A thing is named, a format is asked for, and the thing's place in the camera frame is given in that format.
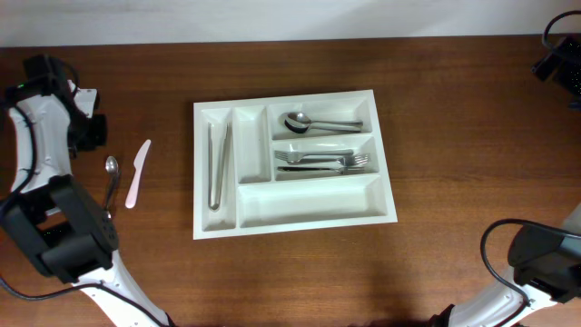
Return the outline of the large metal spoon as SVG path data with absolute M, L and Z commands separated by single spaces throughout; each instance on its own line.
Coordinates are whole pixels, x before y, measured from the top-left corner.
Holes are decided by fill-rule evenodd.
M 299 124 L 292 123 L 290 120 L 284 120 L 284 125 L 296 134 L 306 134 L 311 130 L 333 132 L 340 134 L 358 134 L 362 132 L 361 125 L 345 125 L 345 124 Z
M 361 120 L 358 121 L 321 121 L 321 120 L 312 120 L 310 119 L 305 113 L 303 112 L 290 112 L 286 115 L 287 119 L 290 119 L 294 123 L 299 124 L 335 124 L 340 126 L 350 126 L 350 127 L 362 127 L 363 122 Z

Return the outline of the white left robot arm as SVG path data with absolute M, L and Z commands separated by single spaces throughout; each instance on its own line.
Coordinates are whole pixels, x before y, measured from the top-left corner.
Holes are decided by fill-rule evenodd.
M 15 128 L 16 174 L 1 202 L 1 227 L 29 263 L 62 290 L 16 298 L 40 302 L 85 293 L 116 326 L 171 326 L 169 314 L 125 267 L 107 210 L 74 178 L 71 161 L 103 146 L 107 121 L 100 96 L 83 89 L 65 61 L 38 54 L 23 61 L 25 82 L 6 88 L 1 109 Z

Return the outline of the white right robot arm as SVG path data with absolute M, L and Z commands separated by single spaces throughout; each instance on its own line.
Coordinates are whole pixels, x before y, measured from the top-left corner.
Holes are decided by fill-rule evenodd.
M 487 240 L 504 225 L 518 225 L 508 267 L 497 272 L 487 257 Z M 489 225 L 480 239 L 480 256 L 495 282 L 468 302 L 451 304 L 428 320 L 429 326 L 518 326 L 528 315 L 580 296 L 580 208 L 552 227 L 523 219 Z

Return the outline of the small metal teaspoon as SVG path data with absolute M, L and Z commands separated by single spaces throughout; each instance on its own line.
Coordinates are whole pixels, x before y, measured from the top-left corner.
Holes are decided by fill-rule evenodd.
M 114 156 L 110 155 L 106 158 L 105 171 L 109 175 L 109 183 L 106 188 L 103 208 L 105 209 L 105 211 L 108 211 L 120 175 L 120 167 Z

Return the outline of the long metal tongs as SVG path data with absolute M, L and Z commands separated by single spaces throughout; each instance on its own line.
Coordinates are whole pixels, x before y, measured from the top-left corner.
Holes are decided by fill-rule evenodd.
M 228 159 L 228 142 L 230 137 L 230 126 L 226 124 L 221 147 L 217 157 L 214 157 L 212 140 L 212 123 L 208 123 L 208 165 L 209 165 L 209 201 L 208 206 L 213 212 L 217 212 L 221 207 L 223 177 L 226 172 Z

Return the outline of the metal fork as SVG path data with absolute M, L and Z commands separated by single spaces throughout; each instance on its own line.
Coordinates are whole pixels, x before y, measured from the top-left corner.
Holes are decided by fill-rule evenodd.
M 338 174 L 349 174 L 349 173 L 364 173 L 366 171 L 365 167 L 351 166 L 351 167 L 299 167 L 299 166 L 278 166 L 276 168 L 279 172 L 285 173 L 300 173 L 300 172 L 331 172 Z
M 300 160 L 311 156 L 346 156 L 354 154 L 352 150 L 320 151 L 320 152 L 285 152 L 280 150 L 274 150 L 273 153 L 277 159 L 285 161 L 289 164 L 298 163 Z
M 349 156 L 341 156 L 337 158 L 304 158 L 298 161 L 289 161 L 290 165 L 301 165 L 301 164 L 340 164 L 342 166 L 357 166 L 362 164 L 367 164 L 371 159 L 369 154 L 357 154 Z

